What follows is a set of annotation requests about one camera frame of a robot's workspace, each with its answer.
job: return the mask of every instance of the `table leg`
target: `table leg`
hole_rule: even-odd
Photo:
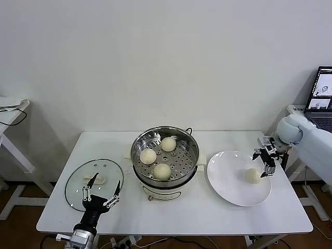
[[[20,162],[19,167],[26,173],[32,181],[42,189],[48,196],[51,195],[54,187],[44,179],[44,177],[38,172],[38,170],[26,159],[26,157],[15,147],[15,145],[2,134],[2,144],[6,149]]]
[[[20,197],[25,186],[19,185],[11,195],[9,201],[0,213],[0,220],[6,220],[14,206],[45,206],[48,198]]]
[[[264,235],[260,237],[255,243],[248,246],[248,249],[263,249],[275,241],[285,237],[287,234],[276,234],[276,235]]]
[[[313,206],[315,209],[316,213],[318,214],[319,218],[322,221],[327,221],[329,220],[323,206],[319,202],[318,198],[316,197],[315,193],[312,191],[310,186],[302,186],[304,192],[308,197],[306,198],[300,198],[300,202],[302,206]]]
[[[323,191],[323,192],[330,192],[330,194],[332,195],[332,187],[331,186],[329,186],[328,184],[325,184],[323,187],[321,187],[321,190]]]

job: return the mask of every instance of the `power strip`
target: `power strip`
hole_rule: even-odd
[[[137,241],[141,240],[141,238],[142,238],[142,236],[140,236],[140,235],[127,236],[127,237],[125,237],[123,240],[121,240],[120,242],[118,242],[118,243],[117,243],[115,246],[113,246],[113,247],[120,248],[120,246],[121,246],[122,244],[124,244],[125,247],[123,247],[123,249],[128,249],[128,247],[126,246],[126,241],[127,241],[127,240],[130,241],[130,246],[133,245],[133,243],[132,243],[132,241],[130,240],[129,237],[134,237],[134,238],[135,238],[135,241],[136,241],[136,242],[134,242],[134,243],[137,243]]]

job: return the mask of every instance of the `wooden floor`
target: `wooden floor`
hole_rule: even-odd
[[[8,191],[0,192],[0,211],[5,206],[16,186],[10,186]],[[323,193],[320,190],[320,185],[311,185],[321,204],[326,212],[332,217],[332,196],[328,193]],[[295,185],[294,189],[299,197],[305,197],[300,185]],[[38,189],[37,186],[27,186],[22,196],[24,197],[46,197],[45,194]],[[329,228],[330,222],[322,222],[319,220],[315,210],[312,207],[306,207],[306,212],[310,220],[315,223],[326,235],[332,237],[332,227]],[[13,209],[11,215],[7,220],[0,220],[0,248],[1,249],[36,249],[39,248],[39,243],[45,234],[36,230],[36,224],[43,207],[29,207],[17,206]],[[109,242],[112,236],[101,236],[99,240],[99,247]],[[165,237],[143,237],[138,243],[145,245],[160,238]],[[212,249],[214,245],[205,237],[180,237],[186,241],[196,241],[202,246]],[[243,237],[211,237],[220,249],[243,249],[246,247]],[[327,240],[314,229],[309,234],[288,235],[284,240],[291,246],[292,249],[324,249],[332,248],[332,240]],[[53,239],[47,239],[44,244],[44,249],[62,249],[63,242],[57,242]],[[174,239],[166,242],[153,245],[152,249],[177,249],[177,248],[192,248],[198,249],[195,244],[181,243]],[[287,249],[287,246],[279,241],[278,244],[269,246],[269,249]]]

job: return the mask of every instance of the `perforated steamer tray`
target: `perforated steamer tray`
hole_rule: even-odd
[[[175,150],[166,152],[161,149],[161,140],[165,137],[176,139]],[[141,152],[147,148],[153,149],[157,154],[157,160],[152,164],[144,164],[140,161]],[[198,158],[199,148],[195,139],[188,132],[175,127],[149,129],[135,140],[131,148],[131,160],[136,174],[152,185],[171,186],[186,181],[195,173]],[[171,167],[169,180],[161,181],[154,178],[153,169],[159,163],[166,163]]]

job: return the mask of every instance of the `laptop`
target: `laptop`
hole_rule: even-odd
[[[320,66],[305,108],[305,117],[332,133],[332,66]]]

